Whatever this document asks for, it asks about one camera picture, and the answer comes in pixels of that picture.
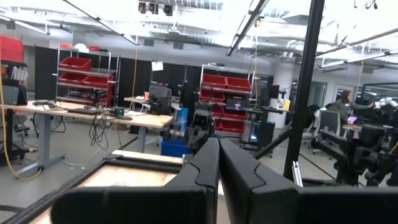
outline metal shelving rack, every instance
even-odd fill
[[[90,55],[97,55],[99,57],[98,65],[101,66],[101,59],[106,58],[108,60],[108,67],[107,68],[92,68],[89,72],[69,69],[69,68],[62,68],[60,67],[60,54],[61,51],[67,51],[70,53],[70,57],[80,58],[80,54],[90,54]],[[111,60],[112,58],[116,58],[116,68],[111,69]],[[100,104],[104,106],[108,105],[108,95],[109,89],[111,84],[113,86],[113,105],[116,106],[118,103],[118,93],[119,93],[119,79],[120,79],[120,56],[112,54],[111,52],[97,52],[97,51],[89,51],[89,52],[79,52],[78,49],[69,49],[69,48],[58,48],[58,60],[57,60],[57,87],[56,87],[56,96],[57,101],[68,101],[73,103],[83,103],[83,104],[91,104],[92,100],[86,98],[87,92],[96,89],[96,90],[104,90],[106,91],[106,102],[101,102]],[[59,82],[59,78],[63,73],[77,73],[86,75],[88,77],[106,77],[108,79],[107,88],[98,88],[97,86],[90,86],[90,85],[76,85],[71,83],[64,83]],[[110,76],[114,76],[114,80],[109,80]]]
[[[233,89],[227,89],[227,88],[215,88],[215,87],[203,86],[202,85],[203,84],[203,74],[205,74],[205,70],[247,74],[248,75],[248,80],[249,80],[249,82],[251,84],[251,90],[250,91],[239,91],[239,90],[233,90]],[[217,92],[229,93],[229,94],[234,94],[234,95],[244,95],[244,96],[247,96],[249,98],[249,100],[250,100],[250,98],[252,97],[253,83],[254,83],[254,77],[255,76],[256,76],[255,71],[243,70],[243,69],[238,69],[238,68],[220,67],[220,66],[215,66],[215,65],[204,64],[201,67],[199,92],[201,90],[213,90],[213,91],[217,91]],[[220,106],[225,106],[226,105],[226,103],[215,103],[215,102],[206,102],[206,103],[211,104],[211,105],[220,105]],[[224,117],[214,117],[214,119],[220,119],[220,120],[225,120],[225,121],[242,121],[241,119],[224,118]],[[229,133],[229,132],[226,132],[226,131],[216,131],[216,134],[241,137],[241,136],[245,135],[245,133],[246,133],[246,125],[244,125],[244,127],[245,127],[245,131],[244,131],[243,134]]]

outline concrete floor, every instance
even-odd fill
[[[31,132],[25,139],[26,145],[36,146],[37,138],[34,136],[32,123],[25,122],[30,126]],[[93,166],[109,152],[120,146],[117,131],[112,130],[109,134],[109,149],[107,151],[98,149],[98,146],[91,146],[88,138],[89,125],[77,123],[76,121],[67,122],[67,131],[65,133],[52,133],[51,154],[66,154],[64,162],[59,162],[46,169],[38,178],[30,181],[18,180],[14,178],[7,166],[0,167],[0,205],[12,205],[17,207],[27,207],[39,198],[48,194],[50,191],[59,188],[64,182],[83,172],[88,167]],[[125,131],[119,131],[121,142],[124,144],[134,137]],[[125,150],[135,151],[136,142],[131,144]],[[260,161],[274,171],[282,174],[285,163],[287,141],[275,149],[273,158],[263,157]],[[160,149],[155,144],[146,147],[146,153],[160,154]],[[334,161],[330,161],[326,155],[313,155],[312,150],[307,146],[302,146],[301,153],[320,166],[322,169],[336,176],[336,170],[333,168]],[[18,169],[22,165],[30,164],[36,160],[35,154],[27,154],[26,159],[14,168]],[[305,159],[299,160],[302,177],[313,179],[330,179],[322,171],[311,165]],[[11,217],[13,213],[0,212],[0,223]]]

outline person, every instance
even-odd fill
[[[348,113],[352,108],[356,110],[365,110],[374,107],[374,102],[370,105],[357,105],[355,102],[349,100],[350,98],[351,92],[344,90],[343,94],[341,94],[341,99],[336,100],[327,108],[327,110],[339,112],[342,124],[349,124],[347,121]]]

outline exposed ductwork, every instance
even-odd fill
[[[140,2],[150,2],[156,4],[166,4],[179,7],[191,7],[196,9],[222,10],[221,0],[145,0]]]

